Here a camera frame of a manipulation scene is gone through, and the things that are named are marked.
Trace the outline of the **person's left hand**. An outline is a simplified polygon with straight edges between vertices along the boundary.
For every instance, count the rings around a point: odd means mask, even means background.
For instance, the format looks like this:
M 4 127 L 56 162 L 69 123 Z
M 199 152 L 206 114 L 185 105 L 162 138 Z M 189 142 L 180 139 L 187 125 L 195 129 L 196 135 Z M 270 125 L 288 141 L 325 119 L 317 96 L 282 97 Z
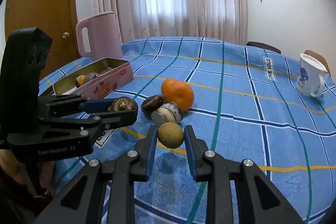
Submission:
M 33 186 L 26 165 L 19 162 L 11 151 L 1 149 L 1 168 L 7 175 L 13 178 L 15 182 L 26 185 L 29 193 L 33 196 L 54 196 L 54 190 L 51 186 L 55 169 L 54 161 L 44 162 L 42 165 L 38 164 L 37 174 L 33 175 L 33 177 L 38 177 L 40 187 L 44 190 L 44 193 L 37 192 L 37 187 Z

